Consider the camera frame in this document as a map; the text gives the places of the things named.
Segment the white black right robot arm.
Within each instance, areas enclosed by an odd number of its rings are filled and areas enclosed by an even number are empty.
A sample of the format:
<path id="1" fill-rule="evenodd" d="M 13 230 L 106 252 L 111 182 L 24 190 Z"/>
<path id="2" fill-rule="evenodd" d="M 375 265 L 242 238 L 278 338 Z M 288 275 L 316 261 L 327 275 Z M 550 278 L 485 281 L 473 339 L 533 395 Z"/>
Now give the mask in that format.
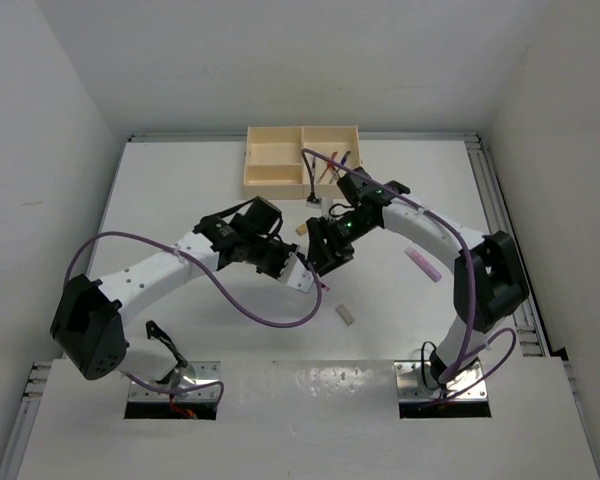
<path id="1" fill-rule="evenodd" d="M 529 296 L 515 241 L 506 232 L 492 234 L 463 227 L 426 208 L 405 185 L 380 184 L 358 167 L 338 187 L 349 210 L 338 218 L 306 222 L 308 261 L 325 276 L 348 263 L 353 244 L 381 228 L 398 234 L 434 256 L 453 276 L 456 317 L 431 354 L 431 376 L 444 384 L 478 355 L 489 333 Z"/>

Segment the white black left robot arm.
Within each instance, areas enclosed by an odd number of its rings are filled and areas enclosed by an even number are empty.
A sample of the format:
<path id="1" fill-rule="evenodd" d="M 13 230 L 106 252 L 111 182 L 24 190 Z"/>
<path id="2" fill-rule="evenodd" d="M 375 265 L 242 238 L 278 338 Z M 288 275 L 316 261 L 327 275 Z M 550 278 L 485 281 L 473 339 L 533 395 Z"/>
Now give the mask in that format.
<path id="1" fill-rule="evenodd" d="M 185 363 L 155 325 L 128 339 L 126 327 L 152 304 L 208 272 L 246 263 L 257 273 L 307 292 L 313 277 L 296 244 L 279 239 L 281 211 L 256 197 L 203 217 L 192 231 L 122 271 L 91 280 L 77 275 L 64 287 L 50 332 L 87 380 L 119 371 L 162 382 Z"/>

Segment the blue gel pen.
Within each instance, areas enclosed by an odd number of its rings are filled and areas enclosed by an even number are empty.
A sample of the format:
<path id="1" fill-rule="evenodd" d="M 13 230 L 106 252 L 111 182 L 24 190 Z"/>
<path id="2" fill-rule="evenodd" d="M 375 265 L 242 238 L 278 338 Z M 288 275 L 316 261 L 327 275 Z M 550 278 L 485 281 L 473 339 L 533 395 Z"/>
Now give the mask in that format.
<path id="1" fill-rule="evenodd" d="M 347 160 L 348 160 L 348 158 L 349 158 L 349 155 L 350 155 L 350 154 L 351 154 L 351 151 L 350 151 L 350 150 L 348 150 L 348 151 L 346 151 L 346 152 L 344 153 L 344 155 L 342 156 L 342 159 L 341 159 L 341 160 L 340 160 L 340 162 L 339 162 L 339 165 L 340 165 L 340 166 L 342 166 L 342 165 L 345 165 L 345 164 L 346 164 L 346 162 L 347 162 Z M 330 184 L 336 184 L 336 183 L 337 183 L 337 181 L 340 179 L 340 170 L 339 170 L 339 168 L 338 168 L 338 167 L 336 167 L 336 166 L 334 166 L 334 165 L 330 165 L 330 169 L 331 169 L 331 178 L 330 178 L 330 180 L 329 180 L 329 183 L 330 183 Z"/>

